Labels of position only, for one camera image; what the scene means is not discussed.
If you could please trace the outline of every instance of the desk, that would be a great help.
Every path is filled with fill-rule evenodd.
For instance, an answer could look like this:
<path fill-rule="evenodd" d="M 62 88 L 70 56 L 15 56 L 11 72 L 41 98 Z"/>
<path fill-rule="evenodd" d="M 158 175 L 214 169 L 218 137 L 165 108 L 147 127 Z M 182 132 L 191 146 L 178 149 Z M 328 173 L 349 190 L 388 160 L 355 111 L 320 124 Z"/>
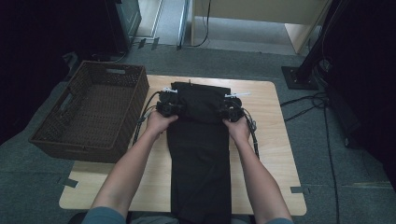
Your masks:
<path fill-rule="evenodd" d="M 280 186 L 291 214 L 304 215 L 306 212 L 304 195 L 291 193 L 290 190 L 291 187 L 300 187 L 300 180 L 275 85 L 266 81 L 148 76 L 150 85 L 148 97 L 155 91 L 170 87 L 170 84 L 175 81 L 228 87 L 232 92 L 251 92 L 251 95 L 240 98 L 243 107 L 257 121 L 256 136 L 259 141 L 261 161 Z M 145 125 L 146 123 L 142 125 L 142 130 L 145 130 Z M 162 134 L 151 150 L 145 174 L 130 210 L 170 212 L 171 163 L 166 136 Z M 230 164 L 233 214 L 253 214 L 248 201 L 239 155 L 232 140 L 230 140 Z M 113 164 L 76 161 L 69 178 L 78 181 L 78 185 L 75 188 L 64 187 L 60 206 L 64 209 L 89 209 L 112 167 Z"/>
<path fill-rule="evenodd" d="M 190 0 L 185 1 L 185 7 L 188 7 Z M 208 3 L 209 0 L 193 1 L 192 45 L 195 33 L 194 18 L 207 16 Z M 209 18 L 285 23 L 291 44 L 296 53 L 300 53 L 315 28 L 323 22 L 331 3 L 332 0 L 216 0 L 211 2 Z"/>

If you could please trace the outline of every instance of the teal sleeve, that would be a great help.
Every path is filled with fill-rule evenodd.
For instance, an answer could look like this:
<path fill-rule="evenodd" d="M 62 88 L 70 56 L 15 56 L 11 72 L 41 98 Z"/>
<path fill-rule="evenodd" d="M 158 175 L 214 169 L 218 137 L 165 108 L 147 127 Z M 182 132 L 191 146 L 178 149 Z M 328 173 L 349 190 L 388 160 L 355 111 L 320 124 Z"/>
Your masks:
<path fill-rule="evenodd" d="M 287 218 L 278 217 L 276 219 L 272 219 L 271 221 L 267 222 L 266 224 L 293 224 L 293 222 L 288 220 Z"/>
<path fill-rule="evenodd" d="M 82 224 L 125 224 L 125 218 L 116 210 L 108 207 L 95 207 L 85 216 Z"/>

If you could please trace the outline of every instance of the person's left arm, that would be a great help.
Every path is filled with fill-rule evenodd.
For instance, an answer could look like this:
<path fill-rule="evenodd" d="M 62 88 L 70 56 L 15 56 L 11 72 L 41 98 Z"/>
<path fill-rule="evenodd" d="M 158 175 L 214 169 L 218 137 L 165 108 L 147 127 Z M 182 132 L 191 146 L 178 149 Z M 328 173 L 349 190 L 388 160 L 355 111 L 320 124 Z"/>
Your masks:
<path fill-rule="evenodd" d="M 124 217 L 127 216 L 132 198 L 145 171 L 151 148 L 159 135 L 175 120 L 177 116 L 164 118 L 157 111 L 151 112 L 147 129 L 116 163 L 96 195 L 91 208 L 109 207 Z"/>

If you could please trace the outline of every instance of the basket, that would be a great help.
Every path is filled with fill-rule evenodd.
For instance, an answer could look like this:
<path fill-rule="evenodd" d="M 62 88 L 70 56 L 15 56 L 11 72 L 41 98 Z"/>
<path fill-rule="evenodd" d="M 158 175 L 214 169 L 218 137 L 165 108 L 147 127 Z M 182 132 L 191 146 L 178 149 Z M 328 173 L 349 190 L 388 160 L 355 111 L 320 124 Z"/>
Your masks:
<path fill-rule="evenodd" d="M 117 162 L 148 90 L 144 66 L 82 62 L 29 141 L 54 158 Z"/>

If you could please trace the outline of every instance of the gray carpet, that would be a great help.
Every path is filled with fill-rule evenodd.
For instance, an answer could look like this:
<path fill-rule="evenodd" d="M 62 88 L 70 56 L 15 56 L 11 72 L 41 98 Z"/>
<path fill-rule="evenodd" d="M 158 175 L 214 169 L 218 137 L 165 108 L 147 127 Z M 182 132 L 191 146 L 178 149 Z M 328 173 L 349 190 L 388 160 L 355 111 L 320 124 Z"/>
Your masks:
<path fill-rule="evenodd" d="M 120 63 L 143 64 L 148 74 L 219 77 L 272 81 L 280 102 L 315 91 L 288 90 L 280 67 L 299 66 L 304 58 L 218 49 L 150 46 L 133 48 Z M 38 109 L 27 128 L 0 146 L 0 223 L 67 223 L 77 210 L 59 207 L 63 185 L 73 162 L 53 159 L 28 142 L 66 83 L 60 83 Z M 288 118 L 308 107 L 300 102 L 282 108 Z M 362 149 L 344 147 L 344 136 L 327 109 L 341 223 L 394 223 L 396 194 L 382 165 Z M 307 213 L 295 223 L 336 223 L 331 163 L 323 110 L 286 123 L 298 174 L 305 192 Z"/>

